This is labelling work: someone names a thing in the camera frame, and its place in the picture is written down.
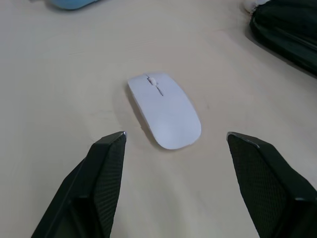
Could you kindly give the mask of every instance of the table surface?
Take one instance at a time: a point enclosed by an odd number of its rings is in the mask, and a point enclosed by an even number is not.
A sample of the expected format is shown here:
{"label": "table surface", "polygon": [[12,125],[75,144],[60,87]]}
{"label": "table surface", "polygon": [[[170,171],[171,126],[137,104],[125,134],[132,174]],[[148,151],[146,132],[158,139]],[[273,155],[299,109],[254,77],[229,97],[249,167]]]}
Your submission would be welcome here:
{"label": "table surface", "polygon": [[[254,238],[228,131],[276,146],[317,187],[317,79],[255,44],[240,0],[0,1],[0,237],[30,237],[64,177],[126,130],[112,238]],[[201,138],[160,148],[127,80],[170,74]]]}

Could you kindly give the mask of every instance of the white wireless mouse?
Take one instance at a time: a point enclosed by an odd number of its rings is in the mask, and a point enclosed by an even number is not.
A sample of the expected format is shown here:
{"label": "white wireless mouse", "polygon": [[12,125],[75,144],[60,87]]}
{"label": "white wireless mouse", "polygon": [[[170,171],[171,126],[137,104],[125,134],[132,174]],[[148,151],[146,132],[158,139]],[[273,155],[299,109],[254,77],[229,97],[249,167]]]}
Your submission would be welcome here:
{"label": "white wireless mouse", "polygon": [[191,101],[166,73],[143,74],[128,84],[160,146],[179,149],[200,137],[202,126]]}

